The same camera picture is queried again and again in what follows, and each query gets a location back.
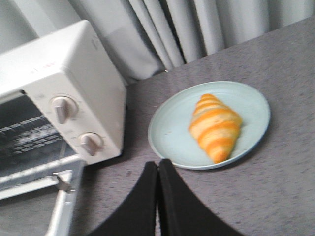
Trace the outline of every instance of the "plate rim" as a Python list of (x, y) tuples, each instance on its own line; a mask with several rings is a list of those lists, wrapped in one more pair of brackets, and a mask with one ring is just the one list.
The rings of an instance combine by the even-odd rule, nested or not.
[(173, 165), (177, 166), (177, 167), (180, 167), (180, 168), (183, 168), (183, 169), (188, 169), (188, 170), (210, 170), (210, 169), (216, 169), (216, 168), (219, 168), (219, 167), (222, 167), (222, 166), (225, 166), (225, 165), (228, 165), (228, 164), (231, 164), (237, 160), (239, 160), (240, 158), (242, 158), (243, 156), (245, 156), (246, 154), (248, 154), (252, 149), (254, 149), (254, 147), (260, 142), (260, 140), (263, 138), (263, 136), (265, 135), (268, 127), (269, 127), (269, 124), (270, 124), (270, 118), (271, 118), (271, 111), (270, 111), (270, 105), (266, 99), (266, 97), (259, 91), (257, 90), (256, 88), (250, 86), (250, 85), (247, 85), (247, 84), (244, 84), (244, 83), (241, 83), (241, 82), (235, 82), (235, 81), (212, 81), (212, 82), (205, 82), (205, 83), (202, 83), (202, 84), (198, 84), (198, 85), (194, 85), (194, 86), (191, 86), (189, 88), (186, 88), (174, 95), (172, 95), (170, 98), (168, 98), (166, 101), (164, 101), (159, 107), (158, 109), (154, 112), (151, 120), (150, 120), (150, 123), (149, 123), (149, 127), (148, 127), (148, 132), (147, 132), (147, 135), (148, 135), (148, 141), (149, 141), (149, 145), (151, 147), (151, 149), (154, 151), (154, 153), (161, 159), (167, 159), (165, 158), (162, 154), (160, 154), (160, 152), (156, 149), (156, 147), (153, 145), (153, 140), (152, 140), (152, 126), (153, 126), (153, 122), (154, 122), (154, 119), (155, 117), (159, 114), (160, 110), (162, 110), (166, 105), (167, 103), (170, 102), (170, 100), (173, 100), (175, 97), (179, 96), (180, 94), (184, 93), (185, 91), (187, 90), (190, 90), (190, 89), (193, 89), (195, 87), (198, 87), (198, 86), (204, 86), (204, 85), (207, 85), (207, 84), (237, 84), (239, 86), (244, 86), (244, 87), (247, 87), (253, 91), (255, 91), (256, 93), (258, 93), (260, 95), (260, 97), (262, 98), (262, 100), (264, 101), (265, 105), (266, 105), (266, 108), (267, 108), (267, 114), (266, 114), (266, 118), (267, 118), (267, 123), (266, 123), (266, 126), (264, 127), (264, 131), (262, 132), (261, 136), (259, 137), (259, 139), (257, 139), (257, 141), (255, 142), (254, 145), (252, 145), (249, 149), (243, 151), (242, 153), (240, 153), (239, 155), (233, 157), (233, 158), (229, 158), (225, 161), (222, 161), (220, 163), (216, 163), (216, 164), (212, 164), (212, 165), (205, 165), (205, 166), (187, 166), (187, 165), (182, 165), (182, 164), (179, 164), (179, 163), (176, 163), (174, 162), (173, 160), (172, 163)]

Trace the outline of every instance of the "oven door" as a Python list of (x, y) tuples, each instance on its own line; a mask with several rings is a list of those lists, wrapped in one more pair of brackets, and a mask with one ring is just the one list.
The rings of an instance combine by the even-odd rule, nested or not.
[(0, 104), (0, 236), (66, 236), (85, 162), (21, 95)]

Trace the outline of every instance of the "curtain fold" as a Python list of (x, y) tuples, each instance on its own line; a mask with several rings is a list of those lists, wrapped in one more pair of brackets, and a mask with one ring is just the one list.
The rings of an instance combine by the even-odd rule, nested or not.
[(314, 14), (314, 0), (3, 0), (0, 53), (90, 21), (127, 84)]

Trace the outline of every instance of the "croissant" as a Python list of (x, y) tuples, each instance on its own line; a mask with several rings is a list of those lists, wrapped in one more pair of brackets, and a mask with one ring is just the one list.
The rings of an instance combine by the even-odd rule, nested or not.
[(242, 118), (212, 94), (204, 94), (195, 106), (190, 134), (214, 163), (228, 159), (240, 135)]

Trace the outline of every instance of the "table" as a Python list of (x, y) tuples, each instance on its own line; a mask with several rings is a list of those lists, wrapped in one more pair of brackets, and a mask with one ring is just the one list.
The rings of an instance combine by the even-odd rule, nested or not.
[[(158, 107), (174, 94), (210, 81), (258, 89), (270, 105), (270, 125), (237, 162), (206, 171), (177, 168), (180, 176), (210, 210), (245, 235), (315, 235), (314, 47), (311, 17), (128, 86), (124, 153), (85, 168), (70, 235), (95, 229), (124, 200), (145, 163), (159, 163), (147, 138)], [(42, 206), (34, 212), (38, 219), (48, 207), (43, 202), (54, 203), (55, 195), (47, 196), (37, 202)], [(33, 219), (29, 226), (34, 232), (40, 228)]]

